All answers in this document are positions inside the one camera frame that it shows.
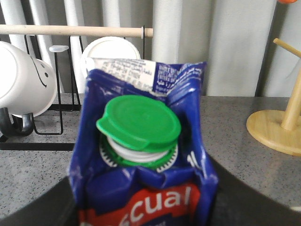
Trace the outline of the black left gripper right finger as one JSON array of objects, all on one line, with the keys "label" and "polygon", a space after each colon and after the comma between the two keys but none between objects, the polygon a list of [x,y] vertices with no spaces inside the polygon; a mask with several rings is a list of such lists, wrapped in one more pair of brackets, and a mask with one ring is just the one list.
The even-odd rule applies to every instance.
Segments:
[{"label": "black left gripper right finger", "polygon": [[219,183],[208,226],[299,226],[301,214],[249,187],[210,157]]}]

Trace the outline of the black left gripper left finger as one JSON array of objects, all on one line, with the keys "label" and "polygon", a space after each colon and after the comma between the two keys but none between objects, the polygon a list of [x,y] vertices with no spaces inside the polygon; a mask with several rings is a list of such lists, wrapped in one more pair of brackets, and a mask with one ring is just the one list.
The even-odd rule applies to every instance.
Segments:
[{"label": "black left gripper left finger", "polygon": [[77,208],[67,177],[49,191],[3,218],[2,226],[77,226]]}]

